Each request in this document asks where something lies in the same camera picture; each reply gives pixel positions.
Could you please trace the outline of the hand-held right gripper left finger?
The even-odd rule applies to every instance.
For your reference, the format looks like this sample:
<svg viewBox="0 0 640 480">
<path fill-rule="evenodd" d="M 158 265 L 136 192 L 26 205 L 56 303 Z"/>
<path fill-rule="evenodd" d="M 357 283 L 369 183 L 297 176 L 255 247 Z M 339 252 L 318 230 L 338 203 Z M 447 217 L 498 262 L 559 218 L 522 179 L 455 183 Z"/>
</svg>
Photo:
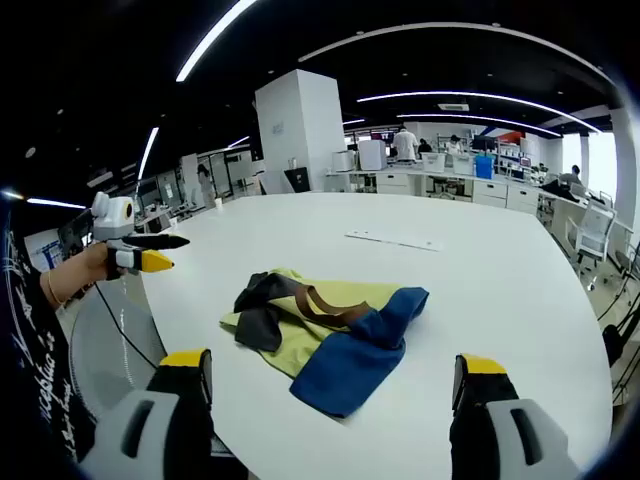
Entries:
<svg viewBox="0 0 640 480">
<path fill-rule="evenodd" d="M 214 436 L 211 351 L 162 359 L 146 388 L 103 414 L 80 463 L 86 479 L 202 479 Z"/>
</svg>

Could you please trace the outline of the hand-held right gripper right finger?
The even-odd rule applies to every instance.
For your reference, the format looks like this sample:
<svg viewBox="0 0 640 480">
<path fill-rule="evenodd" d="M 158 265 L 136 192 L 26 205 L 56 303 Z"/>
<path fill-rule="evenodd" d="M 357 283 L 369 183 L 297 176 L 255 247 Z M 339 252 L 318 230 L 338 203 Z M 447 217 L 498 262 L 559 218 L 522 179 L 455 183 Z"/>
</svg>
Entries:
<svg viewBox="0 0 640 480">
<path fill-rule="evenodd" d="M 535 401 L 521 398 L 498 362 L 455 360 L 449 430 L 454 479 L 577 479 L 568 436 Z"/>
</svg>

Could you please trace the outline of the person's left hand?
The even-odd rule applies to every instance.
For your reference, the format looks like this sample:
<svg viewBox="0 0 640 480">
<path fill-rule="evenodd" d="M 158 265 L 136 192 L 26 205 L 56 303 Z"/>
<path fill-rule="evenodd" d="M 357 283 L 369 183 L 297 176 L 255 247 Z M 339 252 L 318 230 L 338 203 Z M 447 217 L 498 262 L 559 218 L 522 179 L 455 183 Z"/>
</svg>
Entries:
<svg viewBox="0 0 640 480">
<path fill-rule="evenodd" d="M 96 243 L 66 260 L 56 274 L 51 274 L 51 285 L 61 301 L 66 301 L 79 290 L 98 281 L 106 280 L 106 243 Z"/>
</svg>

